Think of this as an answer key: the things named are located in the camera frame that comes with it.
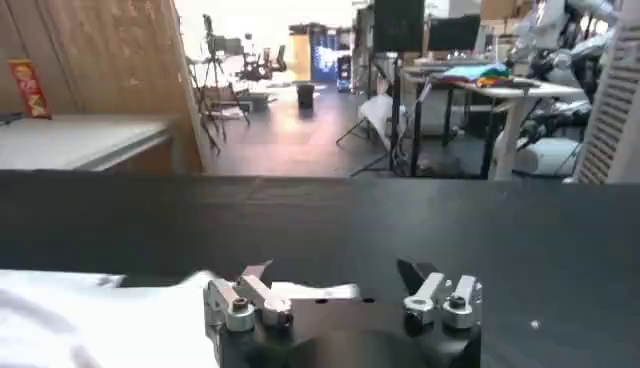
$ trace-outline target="computer monitor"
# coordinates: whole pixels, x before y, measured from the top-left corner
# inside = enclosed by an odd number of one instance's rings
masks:
[[[460,18],[432,18],[429,26],[429,51],[474,50],[480,15]]]

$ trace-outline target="metal clamp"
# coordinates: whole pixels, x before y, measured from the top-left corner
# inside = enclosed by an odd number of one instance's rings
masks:
[[[476,278],[463,275],[456,290],[442,305],[442,323],[454,329],[467,329],[476,324],[477,311],[473,307]]]
[[[267,326],[286,327],[293,322],[291,301],[275,295],[259,278],[242,275],[236,290],[251,300],[262,312],[262,322]]]
[[[424,326],[435,319],[434,297],[440,288],[444,274],[433,272],[422,283],[420,289],[409,297],[404,298],[404,308],[408,317],[415,323]]]
[[[231,284],[224,279],[209,281],[205,298],[211,308],[224,316],[224,324],[232,332],[244,332],[255,325],[255,307],[247,298],[238,296]]]

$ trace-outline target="black table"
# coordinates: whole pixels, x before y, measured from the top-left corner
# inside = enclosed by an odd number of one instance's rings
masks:
[[[634,186],[0,173],[0,268],[231,277],[274,258],[276,278],[399,301],[395,259],[430,261],[483,282],[485,366],[636,367],[639,206]]]

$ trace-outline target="black trash can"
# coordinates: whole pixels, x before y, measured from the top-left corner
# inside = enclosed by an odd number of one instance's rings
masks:
[[[298,108],[313,109],[313,84],[298,84]]]

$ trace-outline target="colorful cloth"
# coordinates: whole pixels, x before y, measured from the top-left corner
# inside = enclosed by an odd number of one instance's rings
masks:
[[[484,86],[510,78],[511,72],[509,68],[502,63],[456,66],[442,74],[442,79],[446,81],[476,83]]]

